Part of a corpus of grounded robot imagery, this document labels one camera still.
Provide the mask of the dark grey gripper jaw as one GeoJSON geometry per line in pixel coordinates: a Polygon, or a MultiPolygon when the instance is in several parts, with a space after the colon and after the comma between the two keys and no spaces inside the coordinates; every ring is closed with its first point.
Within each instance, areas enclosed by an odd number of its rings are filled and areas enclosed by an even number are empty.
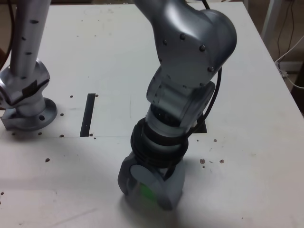
{"type": "Polygon", "coordinates": [[[137,164],[137,160],[134,156],[127,156],[122,162],[119,174],[118,174],[118,185],[122,193],[126,196],[130,195],[133,190],[139,185],[131,174],[131,167],[137,164]]]}

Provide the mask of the grey gripper jaw round hinge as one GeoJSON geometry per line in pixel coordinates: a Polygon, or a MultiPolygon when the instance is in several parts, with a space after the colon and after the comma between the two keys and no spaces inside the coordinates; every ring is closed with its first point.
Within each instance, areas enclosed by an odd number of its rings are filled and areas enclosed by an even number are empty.
{"type": "Polygon", "coordinates": [[[165,179],[158,169],[149,170],[141,165],[130,168],[133,178],[145,185],[156,198],[156,202],[163,210],[173,210],[178,205],[185,181],[185,166],[178,163],[172,175],[165,179]]]}

